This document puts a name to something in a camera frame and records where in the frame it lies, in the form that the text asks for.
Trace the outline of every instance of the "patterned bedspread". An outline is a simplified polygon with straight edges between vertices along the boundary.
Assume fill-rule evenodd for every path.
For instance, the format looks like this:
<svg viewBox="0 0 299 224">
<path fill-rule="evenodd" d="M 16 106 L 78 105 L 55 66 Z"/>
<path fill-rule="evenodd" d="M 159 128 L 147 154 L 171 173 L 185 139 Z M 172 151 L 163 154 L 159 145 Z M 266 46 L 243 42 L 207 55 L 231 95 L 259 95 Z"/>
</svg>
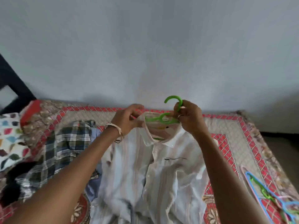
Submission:
<svg viewBox="0 0 299 224">
<path fill-rule="evenodd" d="M 36 113 L 27 120 L 23 127 L 27 135 L 26 142 L 31 148 L 34 159 L 37 159 L 43 152 L 41 148 L 51 131 L 58 131 L 70 122 L 77 120 L 95 120 L 98 127 L 103 130 L 103 126 L 112 119 L 119 109 L 47 100 L 35 101 L 35 107 L 39 108 L 34 110 Z M 299 200 L 298 193 L 260 132 L 243 113 L 205 114 L 204 117 L 212 136 L 218 140 L 219 149 L 241 181 L 244 182 L 240 171 L 242 164 L 277 195 L 288 195 Z M 207 203 L 204 222 L 220 223 L 210 183 L 206 187 L 203 200 Z M 284 223 L 276 206 L 271 201 L 262 199 L 262 203 L 267 208 L 267 212 L 274 223 Z M 0 223 L 10 217 L 18 205 L 19 202 L 16 202 L 6 208 L 0 208 Z M 88 218 L 89 202 L 86 196 L 82 194 L 74 208 L 70 223 L 84 224 L 88 222 Z"/>
</svg>

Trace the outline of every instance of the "green hanger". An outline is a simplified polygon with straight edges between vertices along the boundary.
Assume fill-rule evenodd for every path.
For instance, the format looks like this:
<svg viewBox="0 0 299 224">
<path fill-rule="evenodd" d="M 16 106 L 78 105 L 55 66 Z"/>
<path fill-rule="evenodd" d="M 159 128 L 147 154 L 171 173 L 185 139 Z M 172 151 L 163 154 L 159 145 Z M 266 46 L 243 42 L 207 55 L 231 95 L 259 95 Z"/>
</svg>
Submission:
<svg viewBox="0 0 299 224">
<path fill-rule="evenodd" d="M 178 109 L 177 109 L 177 112 L 181 109 L 181 106 L 183 104 L 183 100 L 179 97 L 179 96 L 169 96 L 165 99 L 164 103 L 166 104 L 170 99 L 177 99 L 178 100 Z M 164 124 L 174 124 L 174 123 L 179 123 L 178 120 L 172 118 L 172 120 L 170 121 L 164 121 L 163 120 L 163 117 L 164 116 L 169 116 L 170 113 L 163 113 L 161 114 L 159 117 L 153 117 L 153 118 L 148 118 L 148 117 L 145 117 L 145 121 L 147 122 L 153 122 L 153 121 L 156 121 L 156 120 L 159 120 L 160 123 L 164 123 Z"/>
</svg>

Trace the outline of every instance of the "person's right arm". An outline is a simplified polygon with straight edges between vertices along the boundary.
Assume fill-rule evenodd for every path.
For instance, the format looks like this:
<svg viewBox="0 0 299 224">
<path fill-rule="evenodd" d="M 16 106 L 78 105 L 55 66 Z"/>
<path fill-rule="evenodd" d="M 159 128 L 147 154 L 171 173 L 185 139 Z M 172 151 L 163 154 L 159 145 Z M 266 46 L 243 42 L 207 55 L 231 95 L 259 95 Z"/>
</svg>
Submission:
<svg viewBox="0 0 299 224">
<path fill-rule="evenodd" d="M 178 120 L 182 127 L 193 135 L 202 150 L 221 223 L 269 223 L 262 209 L 219 151 L 204 122 L 201 109 L 186 100 L 183 100 L 182 106 L 185 108 L 175 112 L 175 117 L 180 115 Z"/>
</svg>

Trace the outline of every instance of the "black frame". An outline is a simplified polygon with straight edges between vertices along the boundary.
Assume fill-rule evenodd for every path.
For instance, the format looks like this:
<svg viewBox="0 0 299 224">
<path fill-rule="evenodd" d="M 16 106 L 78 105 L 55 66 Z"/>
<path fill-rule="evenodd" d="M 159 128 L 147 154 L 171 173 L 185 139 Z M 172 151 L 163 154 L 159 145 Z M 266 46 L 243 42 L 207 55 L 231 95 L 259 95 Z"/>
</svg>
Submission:
<svg viewBox="0 0 299 224">
<path fill-rule="evenodd" d="M 19 113 L 30 101 L 36 100 L 36 97 L 0 54 L 0 90 L 5 86 L 9 86 L 18 97 L 2 109 L 0 114 Z"/>
</svg>

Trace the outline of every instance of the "hand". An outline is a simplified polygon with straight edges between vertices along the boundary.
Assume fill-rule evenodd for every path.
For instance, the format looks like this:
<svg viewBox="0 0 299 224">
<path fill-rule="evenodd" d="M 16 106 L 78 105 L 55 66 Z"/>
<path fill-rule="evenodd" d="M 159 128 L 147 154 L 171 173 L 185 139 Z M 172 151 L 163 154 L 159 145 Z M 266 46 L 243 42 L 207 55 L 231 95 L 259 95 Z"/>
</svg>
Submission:
<svg viewBox="0 0 299 224">
<path fill-rule="evenodd" d="M 142 127 L 143 122 L 133 118 L 138 118 L 140 116 L 135 109 L 144 109 L 144 106 L 132 104 L 124 110 L 117 111 L 111 121 L 111 123 L 121 128 L 123 136 L 127 135 L 135 127 Z"/>
<path fill-rule="evenodd" d="M 178 112 L 176 111 L 177 109 L 178 102 L 174 106 L 174 117 L 182 123 L 185 131 L 193 136 L 198 132 L 208 132 L 207 125 L 202 117 L 202 110 L 196 104 L 183 100 L 181 109 Z"/>
</svg>

